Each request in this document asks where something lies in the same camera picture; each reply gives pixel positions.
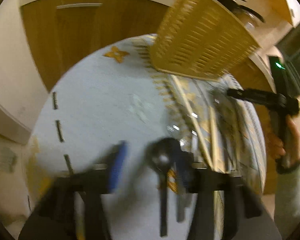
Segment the grey sleeve right forearm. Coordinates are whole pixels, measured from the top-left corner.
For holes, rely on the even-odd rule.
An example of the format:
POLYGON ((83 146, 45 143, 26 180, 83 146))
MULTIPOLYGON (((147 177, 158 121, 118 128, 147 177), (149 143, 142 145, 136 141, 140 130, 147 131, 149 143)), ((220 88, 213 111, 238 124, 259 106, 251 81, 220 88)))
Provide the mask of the grey sleeve right forearm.
POLYGON ((300 223, 300 161, 277 176, 274 222, 282 239, 300 223))

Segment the right hand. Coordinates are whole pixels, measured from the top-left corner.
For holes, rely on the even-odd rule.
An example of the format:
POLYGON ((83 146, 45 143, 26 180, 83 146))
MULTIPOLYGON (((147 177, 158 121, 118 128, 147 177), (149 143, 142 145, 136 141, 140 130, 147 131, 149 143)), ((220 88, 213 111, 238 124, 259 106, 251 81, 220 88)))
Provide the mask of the right hand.
POLYGON ((300 163, 300 133, 290 115, 286 116, 286 137, 282 141, 273 129, 267 134, 267 148, 274 160, 286 158, 285 168, 290 168, 300 163))

